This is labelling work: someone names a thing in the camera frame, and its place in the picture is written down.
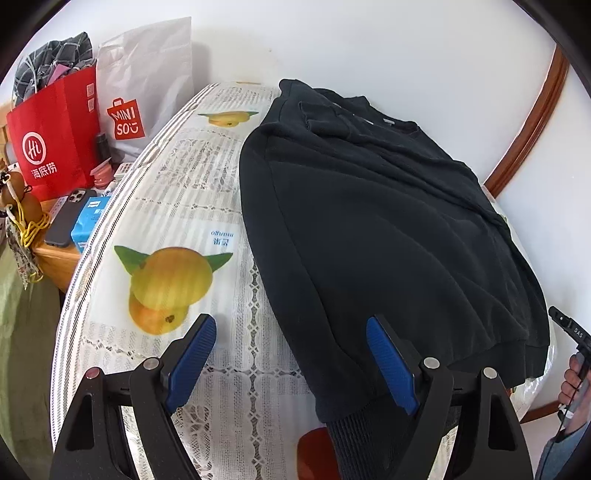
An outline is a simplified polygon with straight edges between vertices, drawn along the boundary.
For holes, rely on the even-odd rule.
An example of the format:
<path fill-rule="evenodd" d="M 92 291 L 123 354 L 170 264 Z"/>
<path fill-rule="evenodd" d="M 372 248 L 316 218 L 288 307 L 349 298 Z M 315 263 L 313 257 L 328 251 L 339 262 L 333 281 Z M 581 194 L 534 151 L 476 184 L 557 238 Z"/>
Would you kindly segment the person right hand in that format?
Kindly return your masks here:
<path fill-rule="evenodd" d="M 578 374 L 581 370 L 581 363 L 575 355 L 569 359 L 569 367 L 564 372 L 564 381 L 561 384 L 558 401 L 562 405 L 568 405 L 570 402 L 579 401 L 579 406 L 590 407 L 590 389 L 582 394 L 582 380 Z"/>

